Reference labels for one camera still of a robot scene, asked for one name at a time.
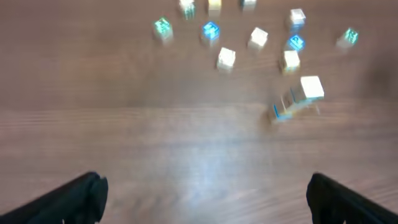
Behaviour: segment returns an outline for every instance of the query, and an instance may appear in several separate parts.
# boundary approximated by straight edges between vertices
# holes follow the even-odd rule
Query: cube face
[[[255,45],[258,45],[260,48],[263,48],[263,46],[265,46],[267,42],[267,39],[268,39],[268,33],[256,27],[254,31],[251,33],[250,42]]]
[[[305,15],[301,9],[290,10],[290,16],[287,25],[291,32],[298,32],[305,23]]]
[[[300,82],[306,99],[319,99],[325,96],[318,76],[301,77]]]
[[[300,59],[297,51],[286,50],[284,52],[282,69],[284,72],[294,72],[300,68]]]
[[[312,103],[325,95],[318,76],[301,77],[300,84],[292,89],[296,104]]]
[[[185,19],[192,19],[195,17],[195,5],[193,0],[180,0],[180,8]]]
[[[168,39],[169,37],[173,36],[172,25],[164,17],[162,17],[158,21],[154,22],[154,27],[155,27],[155,33],[161,39]]]
[[[214,41],[220,36],[220,28],[214,22],[208,22],[202,27],[202,36]]]
[[[223,47],[218,55],[217,67],[224,70],[232,70],[235,58],[235,51]]]
[[[256,6],[256,0],[241,0],[243,10],[253,10]]]
[[[209,0],[209,8],[221,8],[221,0]]]
[[[208,1],[209,16],[219,16],[221,13],[221,0]]]
[[[352,28],[349,28],[345,33],[344,33],[344,39],[354,45],[358,41],[358,32],[353,30]]]
[[[289,46],[299,52],[304,49],[305,41],[296,34],[289,39]]]
[[[293,23],[303,23],[305,20],[305,15],[302,9],[292,9],[290,10],[290,19]]]

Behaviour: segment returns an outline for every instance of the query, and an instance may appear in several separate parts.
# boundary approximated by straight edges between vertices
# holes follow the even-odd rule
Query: block
[[[155,36],[164,44],[173,40],[172,25],[165,17],[161,17],[158,21],[154,22],[154,32]]]
[[[208,0],[209,16],[219,16],[221,14],[221,0]]]
[[[220,37],[220,28],[214,22],[207,22],[201,30],[201,39],[204,44],[213,46]]]
[[[323,99],[325,93],[318,76],[301,77],[300,83],[290,89],[293,96],[293,105],[287,110],[294,111],[308,106],[317,100]]]
[[[305,47],[305,41],[297,34],[289,38],[287,46],[290,50],[295,50],[297,52],[301,51]]]
[[[254,28],[251,33],[250,40],[248,42],[248,47],[256,50],[261,50],[268,39],[268,33],[258,27]]]
[[[358,41],[358,32],[349,28],[338,40],[337,46],[347,49],[355,45]]]
[[[186,20],[195,17],[195,4],[193,0],[180,0],[180,10]]]
[[[283,74],[292,74],[300,68],[299,54],[295,50],[286,50],[280,61]]]
[[[235,51],[221,48],[220,54],[218,55],[217,68],[222,71],[230,72],[235,63]]]
[[[256,0],[241,0],[241,7],[244,11],[252,11],[256,8]]]
[[[305,14],[302,9],[290,10],[287,27],[291,32],[298,32],[305,24]]]

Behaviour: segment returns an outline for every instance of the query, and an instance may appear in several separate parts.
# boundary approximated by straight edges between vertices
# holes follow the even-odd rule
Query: green symbol
[[[345,38],[348,42],[350,42],[350,43],[352,43],[352,44],[355,44],[356,41],[358,40],[358,33],[357,33],[355,30],[349,28],[349,29],[346,31],[344,38]]]
[[[168,34],[172,30],[172,26],[166,18],[162,17],[155,22],[155,29],[158,33],[164,35]]]

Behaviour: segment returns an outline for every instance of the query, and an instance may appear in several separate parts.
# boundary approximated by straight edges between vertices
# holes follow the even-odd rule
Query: blue symbol
[[[299,36],[299,35],[294,35],[289,39],[289,45],[296,51],[301,51],[303,50],[305,46],[305,41]]]
[[[214,22],[208,22],[203,26],[203,35],[210,40],[220,36],[220,28]]]

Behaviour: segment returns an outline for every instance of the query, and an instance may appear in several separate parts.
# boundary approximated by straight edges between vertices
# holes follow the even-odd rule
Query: table surface
[[[171,0],[0,2],[0,213],[95,170],[109,180],[102,223],[310,223],[305,191],[323,172],[398,212],[398,2],[223,1],[219,44],[208,17]],[[280,75],[284,19],[301,7],[301,71]],[[163,47],[152,22],[169,18]],[[250,33],[269,33],[255,55]],[[348,52],[335,47],[349,27]],[[215,69],[236,51],[230,74]],[[269,126],[267,107],[302,75],[325,90]]]

